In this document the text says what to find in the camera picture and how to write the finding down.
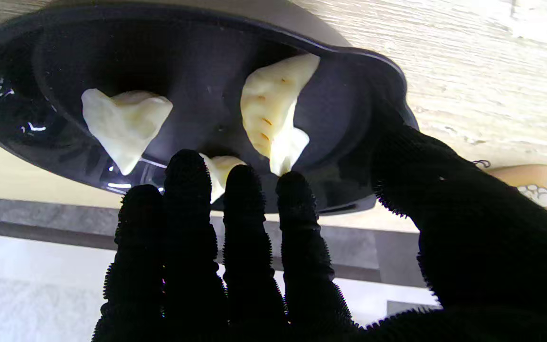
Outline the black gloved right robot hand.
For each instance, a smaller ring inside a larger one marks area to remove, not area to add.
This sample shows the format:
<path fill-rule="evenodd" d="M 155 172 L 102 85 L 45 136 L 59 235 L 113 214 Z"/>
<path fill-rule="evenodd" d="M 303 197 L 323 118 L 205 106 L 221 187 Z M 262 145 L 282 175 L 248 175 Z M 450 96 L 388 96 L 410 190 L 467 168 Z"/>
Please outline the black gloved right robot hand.
<path fill-rule="evenodd" d="M 440 309 L 362 328 L 338 286 L 315 199 L 297 172 L 276 185 L 285 295 L 274 279 L 261 183 L 235 165 L 217 275 L 206 162 L 181 150 L 165 192 L 131 188 L 115 232 L 94 342 L 547 342 L 547 210 L 411 128 L 376 145 L 374 194 L 419 230 L 417 261 Z"/>

